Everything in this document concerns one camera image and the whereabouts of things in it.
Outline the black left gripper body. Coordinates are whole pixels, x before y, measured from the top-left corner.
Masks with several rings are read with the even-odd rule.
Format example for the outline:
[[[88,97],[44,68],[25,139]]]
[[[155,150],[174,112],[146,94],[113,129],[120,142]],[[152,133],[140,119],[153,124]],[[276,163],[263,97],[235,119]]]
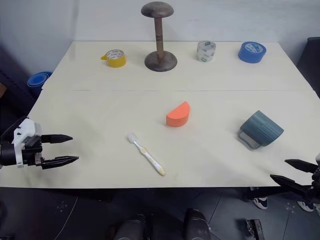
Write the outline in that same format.
[[[41,166],[42,157],[42,137],[40,135],[27,136],[22,143],[22,163],[28,166]]]

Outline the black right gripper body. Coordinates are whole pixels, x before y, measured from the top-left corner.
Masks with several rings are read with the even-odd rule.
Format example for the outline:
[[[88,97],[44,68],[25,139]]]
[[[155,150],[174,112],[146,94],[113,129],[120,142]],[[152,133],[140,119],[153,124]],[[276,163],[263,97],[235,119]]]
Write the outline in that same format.
[[[317,214],[320,215],[320,166],[319,165],[312,175],[311,185],[314,191],[313,199],[316,200],[316,202],[314,203],[315,210]]]

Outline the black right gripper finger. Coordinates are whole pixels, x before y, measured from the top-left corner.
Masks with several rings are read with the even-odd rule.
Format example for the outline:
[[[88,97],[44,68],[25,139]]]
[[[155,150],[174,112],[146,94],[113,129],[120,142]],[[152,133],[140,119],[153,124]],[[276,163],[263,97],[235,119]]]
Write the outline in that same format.
[[[317,170],[317,165],[300,159],[286,159],[285,162],[297,170],[305,173],[314,173]]]
[[[298,194],[308,201],[311,201],[313,199],[313,194],[311,193],[311,187],[309,185],[298,184],[294,180],[281,175],[271,174],[270,177],[274,182],[276,182],[278,185],[288,190],[289,192]]]

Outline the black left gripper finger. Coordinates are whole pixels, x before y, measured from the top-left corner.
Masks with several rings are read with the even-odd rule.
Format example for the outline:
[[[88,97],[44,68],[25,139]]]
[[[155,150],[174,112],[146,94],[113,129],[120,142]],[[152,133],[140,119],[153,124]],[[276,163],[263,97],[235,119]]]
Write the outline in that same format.
[[[43,170],[58,168],[65,166],[67,164],[73,163],[78,160],[78,156],[59,156],[55,157],[54,159],[47,159],[41,158],[41,167]]]
[[[41,136],[42,143],[58,144],[72,140],[73,138],[64,134],[46,134]]]

